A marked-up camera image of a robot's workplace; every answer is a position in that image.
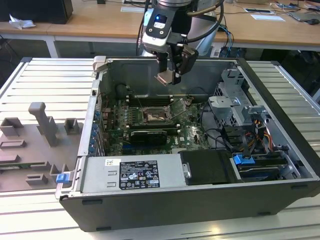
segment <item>blue plastic clip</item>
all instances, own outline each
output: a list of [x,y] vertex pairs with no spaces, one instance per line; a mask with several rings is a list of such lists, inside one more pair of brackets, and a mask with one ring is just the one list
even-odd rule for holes
[[244,158],[242,154],[237,154],[233,157],[233,160],[236,165],[238,164],[255,164],[254,158],[251,156],[250,158]]
[[56,176],[55,182],[57,184],[68,184],[70,178],[70,173],[60,173]]

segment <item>black plastic cover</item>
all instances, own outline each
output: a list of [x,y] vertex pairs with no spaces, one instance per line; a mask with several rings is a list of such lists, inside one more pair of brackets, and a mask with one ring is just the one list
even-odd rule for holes
[[180,152],[182,164],[189,165],[191,178],[187,185],[236,183],[231,165],[231,153],[227,150],[202,149]]

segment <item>blue tab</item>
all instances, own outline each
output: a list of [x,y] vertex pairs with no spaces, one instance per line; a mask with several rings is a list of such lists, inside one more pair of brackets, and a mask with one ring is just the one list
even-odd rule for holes
[[69,183],[70,174],[69,173],[60,173],[56,176],[55,182],[57,184],[68,184]]
[[244,158],[242,154],[236,154],[233,157],[233,160],[236,165],[238,165],[238,164],[255,164],[256,163],[253,157]]
[[89,150],[90,153],[93,153],[95,151],[95,148],[92,147],[92,146],[89,146],[88,150]]
[[93,130],[96,130],[98,127],[99,127],[98,124],[92,124],[92,129],[93,129]]

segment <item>psu label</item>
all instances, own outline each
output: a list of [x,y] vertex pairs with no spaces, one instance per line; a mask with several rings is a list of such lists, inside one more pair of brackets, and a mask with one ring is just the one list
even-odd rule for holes
[[160,188],[157,161],[120,162],[121,190]]

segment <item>desk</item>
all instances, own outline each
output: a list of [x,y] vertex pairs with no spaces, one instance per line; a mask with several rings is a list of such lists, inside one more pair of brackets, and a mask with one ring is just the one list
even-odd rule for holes
[[[136,42],[142,13],[121,12],[122,5],[114,2],[97,4],[96,1],[72,0],[72,4],[74,11],[67,24],[36,23],[34,28],[19,30],[7,22],[0,22],[0,34],[8,39],[46,41],[53,58],[59,56],[55,41]],[[224,5],[226,13],[244,12],[242,7],[272,10],[268,5]],[[228,29],[234,35],[233,46],[320,51],[320,25],[298,22],[285,14],[280,16],[285,22],[255,20],[250,13],[225,14]],[[214,50],[220,50],[225,41],[225,33],[218,32],[213,44]]]

